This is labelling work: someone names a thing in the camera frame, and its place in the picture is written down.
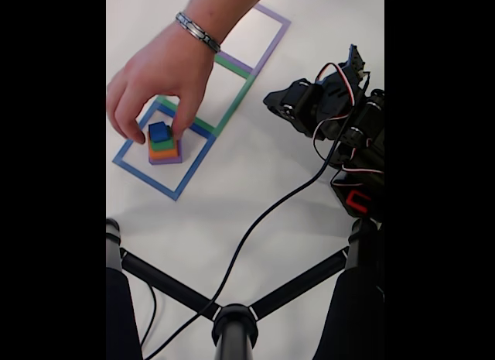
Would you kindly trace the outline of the person's hand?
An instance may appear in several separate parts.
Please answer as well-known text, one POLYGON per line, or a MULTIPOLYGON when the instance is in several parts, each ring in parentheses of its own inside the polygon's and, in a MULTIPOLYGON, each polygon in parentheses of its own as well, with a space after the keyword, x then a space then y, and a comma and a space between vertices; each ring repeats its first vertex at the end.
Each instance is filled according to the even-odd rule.
POLYGON ((176 96, 179 104, 172 131, 181 138, 196 117, 213 69, 213 51, 179 24, 167 26, 141 48, 107 86, 106 112, 114 130, 125 139, 145 142, 136 118, 156 95, 176 96))

